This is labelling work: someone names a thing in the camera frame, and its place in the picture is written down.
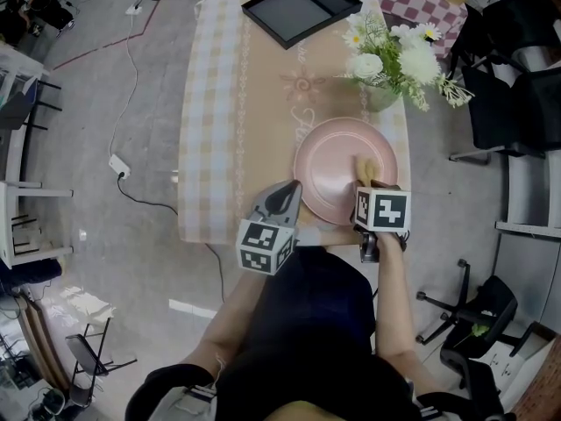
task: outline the tablecloth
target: tablecloth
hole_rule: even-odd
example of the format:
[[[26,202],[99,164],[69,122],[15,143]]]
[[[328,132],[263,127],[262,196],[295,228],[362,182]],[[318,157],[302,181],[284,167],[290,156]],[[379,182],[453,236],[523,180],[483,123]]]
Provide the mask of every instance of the tablecloth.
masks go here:
[[[248,0],[204,0],[188,66],[179,154],[179,228],[187,242],[233,243],[239,219],[265,187],[293,178],[296,148],[321,122],[352,117],[375,126],[398,161],[398,183],[410,189],[401,98],[381,113],[344,72],[352,54],[342,20],[284,50],[246,17]],[[363,11],[381,14],[377,0]],[[308,245],[355,243],[350,227],[318,219],[302,204],[299,239]]]
[[[450,52],[467,19],[467,9],[447,0],[379,0],[382,11],[394,14],[417,24],[431,22],[443,34],[433,43],[437,56],[443,58]]]

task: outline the power strip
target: power strip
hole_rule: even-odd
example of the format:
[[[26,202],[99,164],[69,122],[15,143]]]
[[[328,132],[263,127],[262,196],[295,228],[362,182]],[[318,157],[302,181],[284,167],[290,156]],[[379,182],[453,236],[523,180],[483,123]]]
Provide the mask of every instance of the power strip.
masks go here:
[[[127,16],[137,16],[141,12],[142,12],[142,6],[139,6],[138,8],[135,8],[134,4],[132,4],[131,6],[129,6],[129,9],[126,10],[124,13]]]
[[[117,176],[123,174],[123,177],[121,179],[126,179],[131,175],[131,168],[126,165],[116,154],[111,155],[109,159],[109,165],[111,168],[113,168],[115,173],[117,173]]]

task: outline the flower vase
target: flower vase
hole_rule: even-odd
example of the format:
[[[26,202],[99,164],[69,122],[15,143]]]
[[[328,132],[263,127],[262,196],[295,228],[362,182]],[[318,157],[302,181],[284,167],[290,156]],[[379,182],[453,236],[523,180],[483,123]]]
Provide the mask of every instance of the flower vase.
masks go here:
[[[382,112],[401,96],[386,87],[365,86],[365,89],[368,94],[368,109],[371,112]]]

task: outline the gray floor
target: gray floor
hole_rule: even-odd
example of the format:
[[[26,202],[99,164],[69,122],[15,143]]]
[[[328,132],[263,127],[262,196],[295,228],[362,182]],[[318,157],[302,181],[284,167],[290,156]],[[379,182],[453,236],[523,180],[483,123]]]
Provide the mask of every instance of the gray floor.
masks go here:
[[[86,2],[74,30],[54,41],[45,64],[56,68],[50,81],[63,90],[48,90],[43,99],[64,111],[39,114],[49,131],[33,134],[27,175],[27,180],[47,187],[75,190],[72,199],[28,202],[30,212],[39,214],[47,238],[56,246],[75,248],[67,258],[67,272],[46,289],[42,301],[65,368],[71,371],[73,358],[64,336],[81,331],[88,321],[99,324],[110,314],[114,318],[107,347],[113,359],[138,357],[137,364],[104,378],[103,392],[96,392],[96,408],[112,419],[123,418],[128,398],[146,374],[187,355],[208,323],[189,309],[170,309],[170,300],[211,310],[220,305],[214,256],[205,246],[179,240],[170,210],[121,196],[108,166],[110,136],[131,91],[134,70],[124,43],[100,47],[126,37],[130,18],[124,12],[134,1]],[[161,2],[145,34],[131,40],[138,88],[114,144],[132,169],[124,188],[138,198],[173,206],[177,198],[172,177],[197,1]],[[133,33],[141,31],[153,5],[143,2]],[[469,114],[467,109],[449,108],[436,94],[430,94],[430,103],[429,113],[407,106],[414,191],[409,283],[412,295],[424,289],[453,302],[459,257],[473,265],[473,287],[490,274],[498,237],[494,220],[501,211],[501,167],[498,161],[488,168],[447,161],[450,151],[471,143]],[[240,272],[231,248],[217,249],[228,291]],[[336,250],[357,263],[356,247]],[[361,269],[375,279],[375,268]],[[413,308],[419,331],[439,315],[426,303],[414,301]],[[420,348],[422,357],[436,345]]]

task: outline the pink plate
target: pink plate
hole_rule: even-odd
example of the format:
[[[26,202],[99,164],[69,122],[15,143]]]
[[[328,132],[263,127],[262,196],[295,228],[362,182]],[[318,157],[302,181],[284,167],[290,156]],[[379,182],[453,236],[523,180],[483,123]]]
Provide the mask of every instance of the pink plate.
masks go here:
[[[333,118],[314,128],[295,156],[295,179],[302,199],[318,217],[335,225],[350,225],[354,205],[356,156],[372,158],[377,177],[397,183],[394,150],[375,128],[356,118]]]

